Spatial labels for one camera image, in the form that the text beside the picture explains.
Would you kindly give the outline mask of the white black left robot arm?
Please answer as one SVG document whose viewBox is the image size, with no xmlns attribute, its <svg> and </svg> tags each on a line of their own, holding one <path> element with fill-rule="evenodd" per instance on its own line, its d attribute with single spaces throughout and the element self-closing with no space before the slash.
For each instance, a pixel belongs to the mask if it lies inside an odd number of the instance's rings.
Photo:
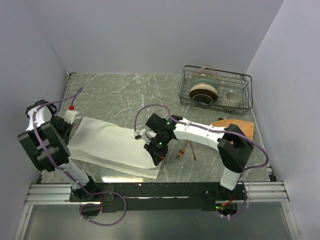
<svg viewBox="0 0 320 240">
<path fill-rule="evenodd" d="M 72 160 L 68 148 L 71 132 L 81 118 L 79 112 L 68 110 L 64 117 L 56 115 L 54 103 L 44 99 L 26 108 L 27 129 L 17 139 L 39 171 L 57 172 L 71 185 L 71 193 L 82 201 L 94 201 L 99 188 L 86 171 Z"/>
</svg>

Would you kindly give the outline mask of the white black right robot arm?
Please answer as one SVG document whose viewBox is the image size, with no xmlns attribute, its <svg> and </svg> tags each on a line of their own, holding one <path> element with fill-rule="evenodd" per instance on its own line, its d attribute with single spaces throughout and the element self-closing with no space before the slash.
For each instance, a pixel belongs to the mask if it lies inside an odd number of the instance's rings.
<svg viewBox="0 0 320 240">
<path fill-rule="evenodd" d="M 252 141 L 237 125 L 216 127 L 192 122 L 176 115 L 165 119 L 155 113 L 145 125 L 147 129 L 140 135 L 145 141 L 144 149 L 156 166 L 167 155 L 168 144 L 172 140 L 186 140 L 208 146 L 218 151 L 224 165 L 219 182 L 219 195 L 228 200 L 236 194 L 236 185 L 254 149 Z"/>
</svg>

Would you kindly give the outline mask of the white cloth napkin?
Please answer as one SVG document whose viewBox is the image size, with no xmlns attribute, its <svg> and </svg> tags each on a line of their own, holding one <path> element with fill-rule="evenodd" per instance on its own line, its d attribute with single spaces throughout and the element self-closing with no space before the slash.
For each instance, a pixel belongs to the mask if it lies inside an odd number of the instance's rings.
<svg viewBox="0 0 320 240">
<path fill-rule="evenodd" d="M 144 139 L 134 130 L 95 118 L 84 117 L 70 138 L 71 158 L 139 177 L 156 179 L 161 165 L 155 165 L 144 149 Z"/>
</svg>

